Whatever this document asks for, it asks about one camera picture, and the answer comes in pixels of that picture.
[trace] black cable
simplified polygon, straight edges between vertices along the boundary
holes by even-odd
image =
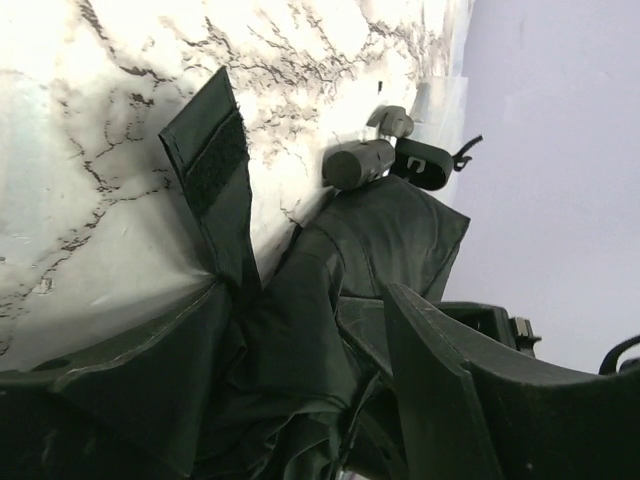
[[[464,154],[471,150],[472,147],[480,143],[482,140],[484,140],[484,137],[482,135],[478,135],[477,137],[465,143],[460,151],[453,155],[453,169],[456,172],[462,171],[462,169],[467,166],[467,163],[473,160],[473,157],[465,156]]]
[[[600,375],[611,375],[612,373],[617,372],[618,368],[618,360],[620,360],[620,355],[629,350],[631,347],[635,347],[636,345],[640,345],[640,335],[636,335],[635,337],[631,337],[628,340],[616,345],[609,353],[607,353],[602,360],[602,364],[600,365],[600,370],[598,373]]]

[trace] black plastic part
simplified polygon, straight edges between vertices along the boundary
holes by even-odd
[[[453,157],[446,150],[408,138],[399,138],[396,143],[396,161],[391,167],[391,173],[418,188],[435,191],[447,184],[453,167]]]
[[[522,317],[510,318],[509,322],[516,340],[516,349],[530,357],[535,357],[533,347],[542,340],[542,338],[533,333],[531,322]]]
[[[620,371],[623,372],[631,368],[639,368],[639,367],[640,367],[640,358],[630,358],[620,364]]]
[[[385,316],[411,480],[638,478],[640,369],[536,360],[403,286]]]
[[[322,171],[329,185],[338,190],[353,190],[382,177],[395,158],[389,142],[371,140],[330,155],[324,161]]]
[[[473,160],[473,157],[467,155],[467,152],[471,150],[475,145],[484,140],[482,135],[478,135],[475,138],[469,140],[466,144],[462,146],[460,151],[453,155],[453,170],[456,172],[461,172],[465,169],[467,164]]]
[[[600,375],[611,375],[616,373],[620,356],[636,345],[640,345],[640,335],[629,338],[613,347],[602,360],[602,364],[600,365],[600,370],[598,371],[598,373]]]
[[[504,308],[471,302],[433,302],[432,305],[461,324],[533,356],[532,349],[519,344],[512,319]],[[380,395],[384,400],[372,401],[360,415],[361,429],[355,445],[362,449],[362,445],[367,444],[369,456],[354,450],[355,457],[349,457],[347,468],[366,478],[408,478],[398,407],[395,397],[393,400],[385,397],[396,388],[396,382],[388,347],[384,303],[375,299],[341,298],[337,322],[348,344],[380,369],[387,386],[386,393]]]

